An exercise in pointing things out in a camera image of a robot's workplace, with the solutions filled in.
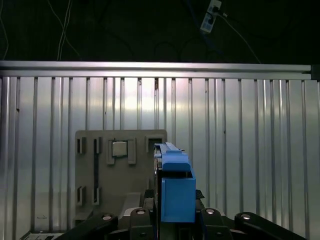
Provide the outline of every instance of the horizontal metal bar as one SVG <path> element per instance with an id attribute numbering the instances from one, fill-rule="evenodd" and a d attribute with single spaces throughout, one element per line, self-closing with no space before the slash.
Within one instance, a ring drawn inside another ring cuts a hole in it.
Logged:
<path id="1" fill-rule="evenodd" d="M 0 70 L 176 70 L 246 73 L 309 73 L 311 66 L 234 63 L 0 61 Z"/>
<path id="2" fill-rule="evenodd" d="M 310 74 L 283 72 L 205 72 L 205 71 L 99 71 L 99 70 L 0 70 L 5 77 L 137 77 L 137 78 L 206 78 L 310 80 Z"/>

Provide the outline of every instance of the corrugated metal wall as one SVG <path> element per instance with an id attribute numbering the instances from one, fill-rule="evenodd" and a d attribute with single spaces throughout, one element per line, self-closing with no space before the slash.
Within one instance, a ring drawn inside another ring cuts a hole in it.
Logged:
<path id="1" fill-rule="evenodd" d="M 166 129 L 207 206 L 320 238 L 320 83 L 3 77 L 0 238 L 66 230 L 78 130 Z"/>

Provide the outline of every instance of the metal bolt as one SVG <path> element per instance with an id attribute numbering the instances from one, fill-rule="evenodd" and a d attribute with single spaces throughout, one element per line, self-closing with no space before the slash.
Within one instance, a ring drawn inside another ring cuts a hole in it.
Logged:
<path id="1" fill-rule="evenodd" d="M 110 215 L 104 215 L 102 219 L 105 221 L 109 221 L 110 219 L 112 219 L 112 217 Z"/>
<path id="2" fill-rule="evenodd" d="M 206 211 L 207 214 L 214 214 L 215 213 L 215 211 L 213 209 L 211 209 L 211 208 L 209 208 L 209 209 L 207 209 L 205 211 Z"/>
<path id="3" fill-rule="evenodd" d="M 136 213 L 141 215 L 141 214 L 145 214 L 145 212 L 146 212 L 145 210 L 139 209 L 139 210 L 137 210 Z"/>
<path id="4" fill-rule="evenodd" d="M 241 217 L 244 219 L 244 220 L 249 220 L 251 217 L 249 214 L 242 214 Z"/>
<path id="5" fill-rule="evenodd" d="M 216 234 L 215 234 L 217 237 L 219 237 L 219 238 L 221 238 L 221 237 L 223 237 L 224 235 L 222 234 L 222 232 L 217 232 Z"/>

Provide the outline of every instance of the blue object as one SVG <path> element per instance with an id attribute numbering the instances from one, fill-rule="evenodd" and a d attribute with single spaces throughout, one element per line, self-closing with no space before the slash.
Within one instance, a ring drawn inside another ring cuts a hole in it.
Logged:
<path id="1" fill-rule="evenodd" d="M 189 177 L 163 177 L 161 180 L 161 221 L 194 223 L 196 217 L 196 177 L 188 155 L 172 143 L 156 144 L 163 172 L 188 172 Z"/>

